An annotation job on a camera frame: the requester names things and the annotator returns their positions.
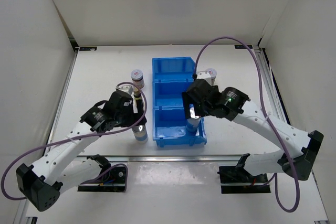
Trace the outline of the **silver-lid shaker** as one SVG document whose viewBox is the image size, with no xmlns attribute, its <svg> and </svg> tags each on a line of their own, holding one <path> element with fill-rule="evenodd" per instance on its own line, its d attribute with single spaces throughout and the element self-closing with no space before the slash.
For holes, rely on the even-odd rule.
<svg viewBox="0 0 336 224">
<path fill-rule="evenodd" d="M 145 125 L 134 126 L 132 132 L 139 143 L 146 143 L 148 141 L 148 133 Z"/>
<path fill-rule="evenodd" d="M 199 124 L 201 122 L 201 117 L 199 115 L 196 115 L 195 109 L 192 105 L 190 105 L 190 117 L 187 119 L 186 129 L 195 134 L 198 130 Z"/>
</svg>

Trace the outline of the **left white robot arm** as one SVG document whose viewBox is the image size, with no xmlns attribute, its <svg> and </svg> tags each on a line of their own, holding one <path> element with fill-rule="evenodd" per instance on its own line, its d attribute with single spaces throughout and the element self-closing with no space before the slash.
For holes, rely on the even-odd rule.
<svg viewBox="0 0 336 224">
<path fill-rule="evenodd" d="M 110 163 L 100 155 L 87 158 L 75 167 L 69 164 L 105 133 L 115 128 L 128 129 L 144 122 L 143 111 L 133 109 L 133 87 L 120 85 L 107 101 L 100 101 L 81 116 L 64 141 L 55 144 L 47 154 L 31 165 L 16 169 L 19 191 L 40 211 L 49 209 L 62 193 L 83 182 L 105 182 Z"/>
</svg>

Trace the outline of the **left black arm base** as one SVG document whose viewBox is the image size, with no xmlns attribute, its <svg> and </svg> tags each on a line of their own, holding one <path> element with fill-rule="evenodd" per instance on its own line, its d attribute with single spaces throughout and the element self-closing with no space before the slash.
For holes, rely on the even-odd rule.
<svg viewBox="0 0 336 224">
<path fill-rule="evenodd" d="M 127 190 L 128 167 L 126 164 L 115 164 L 111 170 L 99 178 L 97 182 L 82 184 L 78 192 L 90 193 L 124 193 Z"/>
</svg>

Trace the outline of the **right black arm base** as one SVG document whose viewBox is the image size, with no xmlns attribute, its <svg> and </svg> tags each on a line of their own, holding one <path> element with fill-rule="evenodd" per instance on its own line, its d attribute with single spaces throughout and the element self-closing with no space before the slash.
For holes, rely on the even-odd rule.
<svg viewBox="0 0 336 224">
<path fill-rule="evenodd" d="M 235 166 L 220 166 L 217 172 L 222 194 L 268 194 L 271 193 L 266 174 L 258 176 L 239 175 Z"/>
</svg>

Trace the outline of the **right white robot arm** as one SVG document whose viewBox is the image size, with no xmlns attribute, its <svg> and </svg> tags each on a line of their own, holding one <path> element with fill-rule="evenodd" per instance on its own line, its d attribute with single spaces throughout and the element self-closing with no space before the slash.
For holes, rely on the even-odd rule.
<svg viewBox="0 0 336 224">
<path fill-rule="evenodd" d="M 266 116 L 247 94 L 233 87 L 219 91 L 218 86 L 204 79 L 195 80 L 182 92 L 182 101 L 187 119 L 193 108 L 196 116 L 227 119 L 279 147 L 276 152 L 242 155 L 234 170 L 240 181 L 265 173 L 285 173 L 301 181 L 309 178 L 324 138 L 319 131 L 308 133 L 272 115 Z"/>
</svg>

